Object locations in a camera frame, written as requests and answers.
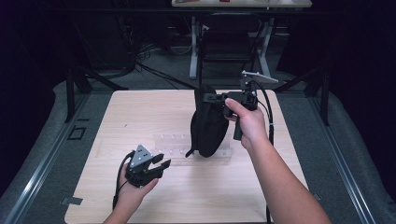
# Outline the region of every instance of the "black bag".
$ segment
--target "black bag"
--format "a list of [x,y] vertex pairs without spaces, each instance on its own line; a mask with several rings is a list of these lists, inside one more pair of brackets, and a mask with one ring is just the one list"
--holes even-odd
[[203,157],[211,157],[227,133],[229,121],[224,118],[224,107],[203,102],[205,93],[216,94],[216,91],[206,84],[194,91],[196,110],[191,119],[191,149],[186,157],[194,150],[198,150]]

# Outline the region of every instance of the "black cable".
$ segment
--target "black cable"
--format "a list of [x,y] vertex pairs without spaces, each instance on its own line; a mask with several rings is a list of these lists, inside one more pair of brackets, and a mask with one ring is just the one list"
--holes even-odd
[[154,44],[146,44],[146,46],[142,47],[140,53],[149,53],[151,50],[157,49]]
[[132,158],[133,155],[134,155],[134,151],[128,153],[128,155],[126,155],[125,158],[121,162],[119,172],[117,174],[116,193],[114,194],[114,197],[113,197],[113,209],[116,207],[117,201],[119,200],[119,193],[120,193],[121,188],[126,184],[126,182],[128,182],[128,181],[125,181],[125,183],[123,183],[122,186],[120,187],[120,175],[121,175],[123,165],[125,164],[126,160],[128,160],[128,158]]
[[80,39],[82,40],[83,44],[85,43],[85,45],[88,47],[88,49],[92,52],[92,54],[95,56],[95,58],[100,61],[105,67],[109,68],[109,69],[116,69],[116,70],[121,70],[119,73],[117,74],[113,74],[113,75],[109,75],[109,76],[103,76],[106,77],[107,79],[111,79],[114,77],[123,77],[128,75],[130,72],[134,71],[134,64],[122,69],[122,68],[118,68],[115,66],[110,65],[109,63],[105,62],[105,60],[102,59],[101,56],[99,56],[99,54],[96,52],[95,48],[91,45],[91,43],[88,41],[88,39],[85,38],[85,36],[83,35],[83,33],[78,29],[78,27],[73,24],[73,27],[75,28],[75,30],[78,33],[78,36],[80,37]]
[[[267,92],[265,92],[265,89],[262,86],[262,84],[260,84],[260,82],[254,80],[254,79],[252,81],[260,88],[260,90],[262,90],[262,94],[264,95],[264,98],[265,98],[265,103],[267,103],[267,107],[264,107],[264,108],[265,108],[265,110],[267,110],[269,128],[270,128],[268,137],[269,137],[271,145],[274,145],[274,116],[272,113],[270,100],[269,100]],[[266,216],[267,216],[267,224],[270,224],[272,222],[271,222],[271,213],[270,213],[268,204],[266,205],[265,211],[266,211]]]
[[150,72],[151,74],[153,74],[153,75],[155,75],[155,76],[162,77],[162,78],[164,78],[165,80],[170,80],[170,81],[176,82],[176,83],[181,84],[181,85],[183,85],[183,86],[185,86],[185,87],[188,87],[188,88],[190,88],[190,89],[192,89],[192,90],[195,90],[195,89],[196,89],[196,87],[192,86],[191,84],[189,84],[189,83],[187,83],[187,82],[183,82],[183,81],[181,81],[181,80],[179,80],[179,79],[177,79],[177,78],[175,78],[175,77],[172,77],[171,75],[165,74],[164,72],[160,72],[160,71],[158,71],[158,70],[155,70],[155,69],[153,69],[153,68],[150,68],[150,67],[148,67],[148,66],[146,66],[146,65],[144,65],[144,64],[142,64],[142,63],[139,63],[139,62],[136,62],[136,64],[139,65],[142,69],[145,69],[146,71]]

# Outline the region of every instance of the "chair leg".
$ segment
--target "chair leg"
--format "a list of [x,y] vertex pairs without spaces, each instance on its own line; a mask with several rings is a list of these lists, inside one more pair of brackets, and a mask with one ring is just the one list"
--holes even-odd
[[249,72],[253,72],[253,68],[254,68],[254,60],[252,60],[250,63],[250,71]]
[[203,63],[201,62],[200,58],[198,58],[198,84],[201,86],[202,84],[202,66]]

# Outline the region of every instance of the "human arm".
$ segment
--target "human arm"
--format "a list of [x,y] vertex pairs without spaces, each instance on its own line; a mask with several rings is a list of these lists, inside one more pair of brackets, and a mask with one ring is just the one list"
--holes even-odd
[[233,99],[225,104],[239,116],[241,143],[256,171],[275,223],[331,223],[315,197],[293,174],[270,143],[258,108],[245,109]]
[[[127,165],[124,165],[120,173],[120,186],[127,181],[125,178],[126,167]],[[120,189],[116,207],[104,223],[127,223],[129,218],[142,203],[143,198],[157,185],[157,183],[158,179],[153,179],[146,186],[141,188],[125,183]]]

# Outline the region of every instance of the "light wood tabletop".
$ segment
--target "light wood tabletop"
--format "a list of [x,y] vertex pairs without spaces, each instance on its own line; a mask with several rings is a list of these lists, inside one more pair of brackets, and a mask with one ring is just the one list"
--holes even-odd
[[[306,186],[276,95],[267,93],[274,114],[275,147]],[[262,93],[259,100],[265,104]],[[82,202],[69,205],[65,221],[102,223],[106,219],[120,163],[141,144],[172,162],[131,223],[264,222],[266,202],[247,151],[233,140],[233,122],[214,156],[184,157],[191,147],[194,111],[193,91],[114,92],[73,195]]]
[[311,7],[310,0],[172,0],[173,7]]

